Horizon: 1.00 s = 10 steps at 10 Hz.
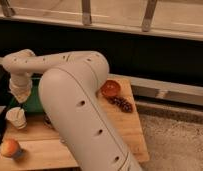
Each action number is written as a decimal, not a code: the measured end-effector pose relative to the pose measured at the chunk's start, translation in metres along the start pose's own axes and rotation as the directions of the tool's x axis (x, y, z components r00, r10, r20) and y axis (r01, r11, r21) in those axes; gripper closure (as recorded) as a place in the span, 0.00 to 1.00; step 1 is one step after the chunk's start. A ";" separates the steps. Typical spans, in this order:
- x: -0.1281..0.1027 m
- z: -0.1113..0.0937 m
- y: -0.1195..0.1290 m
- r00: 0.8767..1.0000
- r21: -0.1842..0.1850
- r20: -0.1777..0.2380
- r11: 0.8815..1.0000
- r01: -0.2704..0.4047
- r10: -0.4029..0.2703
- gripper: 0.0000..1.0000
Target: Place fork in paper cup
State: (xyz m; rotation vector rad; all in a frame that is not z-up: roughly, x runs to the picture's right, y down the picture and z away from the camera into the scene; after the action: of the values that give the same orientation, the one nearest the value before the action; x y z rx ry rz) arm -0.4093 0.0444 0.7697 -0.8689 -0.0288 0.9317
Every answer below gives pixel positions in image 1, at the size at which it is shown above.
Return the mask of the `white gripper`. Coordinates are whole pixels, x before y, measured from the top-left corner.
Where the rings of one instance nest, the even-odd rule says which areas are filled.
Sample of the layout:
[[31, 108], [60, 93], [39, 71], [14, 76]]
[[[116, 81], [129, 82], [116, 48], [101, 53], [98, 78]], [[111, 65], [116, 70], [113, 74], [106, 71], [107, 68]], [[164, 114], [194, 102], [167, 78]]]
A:
[[31, 95], [32, 81], [16, 80], [11, 78], [9, 83], [10, 93], [15, 97], [19, 103], [24, 103]]

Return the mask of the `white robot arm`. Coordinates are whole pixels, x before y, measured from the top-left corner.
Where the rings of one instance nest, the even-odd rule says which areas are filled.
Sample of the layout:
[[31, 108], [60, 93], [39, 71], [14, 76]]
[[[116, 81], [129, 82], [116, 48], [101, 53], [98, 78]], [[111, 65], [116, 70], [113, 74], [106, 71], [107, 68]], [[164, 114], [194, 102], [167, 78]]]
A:
[[82, 171], [143, 171], [129, 147], [98, 104], [96, 92], [107, 80], [109, 65], [96, 51], [37, 56], [29, 49], [2, 59], [9, 88], [19, 96], [39, 73], [42, 107]]

